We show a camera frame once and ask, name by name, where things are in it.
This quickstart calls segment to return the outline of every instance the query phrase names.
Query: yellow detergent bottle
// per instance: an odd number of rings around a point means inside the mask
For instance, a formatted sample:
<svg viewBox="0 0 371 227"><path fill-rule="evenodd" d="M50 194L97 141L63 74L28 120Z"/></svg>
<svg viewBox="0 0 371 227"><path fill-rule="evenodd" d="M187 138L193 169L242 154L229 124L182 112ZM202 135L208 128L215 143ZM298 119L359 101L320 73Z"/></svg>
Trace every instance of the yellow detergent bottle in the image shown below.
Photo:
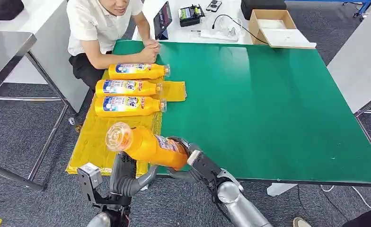
<svg viewBox="0 0 371 227"><path fill-rule="evenodd" d="M95 112L101 117L124 117L166 112L166 101L147 96L106 96L95 99Z"/></svg>
<svg viewBox="0 0 371 227"><path fill-rule="evenodd" d="M98 98L105 96L151 96L160 95L163 86L142 80L102 79L95 87Z"/></svg>
<svg viewBox="0 0 371 227"><path fill-rule="evenodd" d="M111 151L125 151L131 158L180 170L188 155L174 140L154 135L149 129L132 129L123 122L114 124L106 134L106 145Z"/></svg>
<svg viewBox="0 0 371 227"><path fill-rule="evenodd" d="M110 79L157 79L170 75L169 65L117 64L109 65Z"/></svg>

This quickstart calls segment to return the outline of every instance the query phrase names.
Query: phone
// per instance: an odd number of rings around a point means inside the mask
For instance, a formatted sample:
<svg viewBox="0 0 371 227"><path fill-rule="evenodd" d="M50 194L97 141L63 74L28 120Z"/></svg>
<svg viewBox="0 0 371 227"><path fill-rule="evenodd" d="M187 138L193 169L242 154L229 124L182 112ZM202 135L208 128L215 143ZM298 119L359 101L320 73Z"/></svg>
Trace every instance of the phone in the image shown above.
<svg viewBox="0 0 371 227"><path fill-rule="evenodd" d="M209 3L208 7L206 8L206 11L216 12L218 11L221 5L222 5L221 1L212 0L211 3Z"/></svg>

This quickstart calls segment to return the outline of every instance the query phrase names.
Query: open cardboard box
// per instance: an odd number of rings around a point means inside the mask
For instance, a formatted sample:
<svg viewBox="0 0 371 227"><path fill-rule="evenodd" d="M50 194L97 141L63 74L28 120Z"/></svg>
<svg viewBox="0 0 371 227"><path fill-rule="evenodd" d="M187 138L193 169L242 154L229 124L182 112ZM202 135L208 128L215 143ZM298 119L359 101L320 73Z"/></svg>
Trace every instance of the open cardboard box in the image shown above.
<svg viewBox="0 0 371 227"><path fill-rule="evenodd" d="M314 49L317 45L297 29L287 10L254 9L248 29L271 47ZM251 39L253 44L265 44L253 36Z"/></svg>

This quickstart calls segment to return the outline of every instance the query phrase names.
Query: shoe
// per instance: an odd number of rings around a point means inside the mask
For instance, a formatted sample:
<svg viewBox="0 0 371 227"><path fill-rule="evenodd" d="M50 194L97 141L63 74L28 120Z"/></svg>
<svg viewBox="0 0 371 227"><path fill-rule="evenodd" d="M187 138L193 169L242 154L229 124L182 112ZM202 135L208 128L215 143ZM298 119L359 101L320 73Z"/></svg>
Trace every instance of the shoe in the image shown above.
<svg viewBox="0 0 371 227"><path fill-rule="evenodd" d="M304 221L304 219L296 217L293 220L293 227L312 227L308 222Z"/></svg>

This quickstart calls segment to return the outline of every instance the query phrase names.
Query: black bag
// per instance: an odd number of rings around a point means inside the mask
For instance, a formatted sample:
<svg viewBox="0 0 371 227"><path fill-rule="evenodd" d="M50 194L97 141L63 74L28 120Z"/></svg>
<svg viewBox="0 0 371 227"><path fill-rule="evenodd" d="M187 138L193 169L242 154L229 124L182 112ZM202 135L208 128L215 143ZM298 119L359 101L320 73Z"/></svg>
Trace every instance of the black bag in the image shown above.
<svg viewBox="0 0 371 227"><path fill-rule="evenodd" d="M21 0L0 0L0 20L12 20L22 10L24 4Z"/></svg>
<svg viewBox="0 0 371 227"><path fill-rule="evenodd" d="M241 12L244 18L251 18L253 9L286 9L284 0L241 0Z"/></svg>

